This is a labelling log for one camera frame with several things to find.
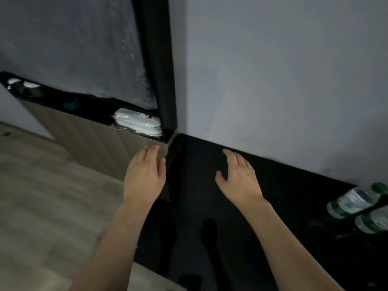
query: gray wall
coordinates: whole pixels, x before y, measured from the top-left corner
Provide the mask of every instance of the gray wall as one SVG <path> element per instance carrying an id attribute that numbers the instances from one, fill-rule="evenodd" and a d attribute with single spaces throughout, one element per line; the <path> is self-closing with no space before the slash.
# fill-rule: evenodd
<path id="1" fill-rule="evenodd" d="M 170 0 L 180 132 L 388 181 L 388 0 Z"/>
<path id="2" fill-rule="evenodd" d="M 0 85 L 0 121 L 12 124 L 43 137 L 53 138 L 49 132 Z"/>

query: floor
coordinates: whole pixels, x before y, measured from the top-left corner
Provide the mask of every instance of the floor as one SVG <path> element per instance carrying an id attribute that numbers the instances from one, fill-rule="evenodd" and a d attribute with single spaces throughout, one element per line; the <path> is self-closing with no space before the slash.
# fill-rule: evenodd
<path id="1" fill-rule="evenodd" d="M 0 290 L 67 290 L 122 190 L 53 141 L 0 124 Z M 183 288 L 134 264 L 129 290 Z"/>

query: hand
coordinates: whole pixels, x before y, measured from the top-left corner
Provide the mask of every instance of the hand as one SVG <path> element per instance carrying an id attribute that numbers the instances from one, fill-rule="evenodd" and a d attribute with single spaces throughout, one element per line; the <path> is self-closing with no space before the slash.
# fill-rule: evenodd
<path id="1" fill-rule="evenodd" d="M 212 218 L 206 218 L 203 220 L 203 226 L 199 230 L 201 241 L 208 251 L 215 250 L 217 248 L 217 223 Z"/>
<path id="2" fill-rule="evenodd" d="M 253 167 L 240 154 L 224 149 L 228 162 L 228 180 L 217 171 L 216 183 L 222 193 L 237 208 L 249 205 L 251 202 L 265 201 Z"/>
<path id="3" fill-rule="evenodd" d="M 166 182 L 166 159 L 156 165 L 159 145 L 146 146 L 129 162 L 124 178 L 124 202 L 135 200 L 152 206 Z"/>

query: person's right hand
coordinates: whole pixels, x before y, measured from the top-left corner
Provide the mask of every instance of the person's right hand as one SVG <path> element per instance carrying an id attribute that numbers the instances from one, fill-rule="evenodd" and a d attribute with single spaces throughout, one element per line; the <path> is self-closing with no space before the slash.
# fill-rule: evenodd
<path id="1" fill-rule="evenodd" d="M 223 152 L 228 162 L 228 180 L 225 180 L 222 173 L 217 171 L 216 183 L 226 198 L 239 209 L 251 202 L 266 202 L 250 163 L 238 153 L 227 149 Z"/>

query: black side panel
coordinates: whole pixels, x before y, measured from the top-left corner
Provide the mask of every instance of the black side panel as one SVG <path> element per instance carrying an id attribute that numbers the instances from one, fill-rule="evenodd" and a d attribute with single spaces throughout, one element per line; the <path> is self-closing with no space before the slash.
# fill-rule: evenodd
<path id="1" fill-rule="evenodd" d="M 156 93 L 165 141 L 177 128 L 168 0 L 133 0 L 148 78 Z"/>

